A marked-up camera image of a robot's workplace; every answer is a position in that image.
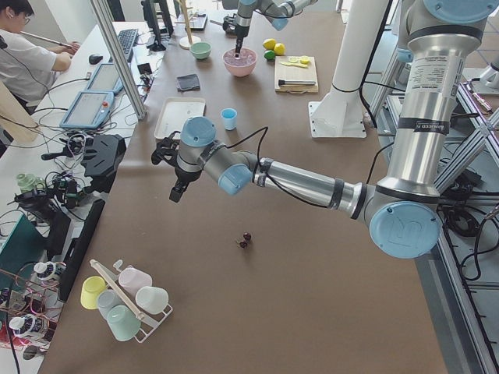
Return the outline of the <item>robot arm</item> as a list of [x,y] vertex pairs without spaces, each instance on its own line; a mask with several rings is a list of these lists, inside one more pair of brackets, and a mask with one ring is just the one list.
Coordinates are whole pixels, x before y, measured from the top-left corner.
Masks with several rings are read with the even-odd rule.
[[277,4],[271,0],[239,1],[235,16],[235,57],[239,57],[244,38],[248,36],[255,12],[264,16],[276,30],[282,30],[288,19],[300,14],[306,7],[317,3],[316,0],[288,0]]
[[241,148],[237,131],[219,139],[202,116],[157,143],[152,162],[175,171],[175,231],[211,244],[242,232],[246,248],[252,237],[294,245],[305,234],[333,239],[368,230],[390,256],[429,252],[440,235],[434,179],[455,106],[453,84],[483,27],[442,23],[423,1],[410,7],[409,25],[415,60],[384,178],[361,181],[374,141],[358,111],[345,125],[347,108],[333,93],[320,103],[272,93],[277,77],[258,65],[241,82],[215,78],[211,92],[239,109],[254,151]]

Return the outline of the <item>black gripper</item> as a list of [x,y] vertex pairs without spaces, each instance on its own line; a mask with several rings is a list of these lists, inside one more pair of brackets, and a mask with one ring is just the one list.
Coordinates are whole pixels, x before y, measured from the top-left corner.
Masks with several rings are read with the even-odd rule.
[[187,183],[194,182],[201,176],[201,171],[186,171],[179,166],[177,156],[179,154],[180,141],[174,139],[175,135],[179,133],[180,131],[174,131],[168,137],[158,141],[156,149],[151,154],[151,163],[153,165],[158,165],[161,161],[164,161],[175,169],[175,175],[178,180],[172,187],[169,195],[169,199],[173,202],[180,201],[187,189]]

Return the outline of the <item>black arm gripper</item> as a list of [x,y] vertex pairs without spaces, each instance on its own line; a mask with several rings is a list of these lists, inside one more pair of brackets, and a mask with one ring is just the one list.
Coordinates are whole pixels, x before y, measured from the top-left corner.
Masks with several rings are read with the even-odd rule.
[[242,49],[242,43],[244,40],[244,28],[242,26],[237,26],[235,28],[236,43],[235,43],[235,57],[239,58]]

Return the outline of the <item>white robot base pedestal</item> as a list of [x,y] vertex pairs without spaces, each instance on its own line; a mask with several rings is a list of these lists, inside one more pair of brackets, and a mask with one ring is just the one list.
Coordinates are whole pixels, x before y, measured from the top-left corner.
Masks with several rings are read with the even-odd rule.
[[349,11],[331,89],[321,101],[309,102],[314,138],[364,138],[360,89],[377,35],[384,29],[391,2],[355,0]]

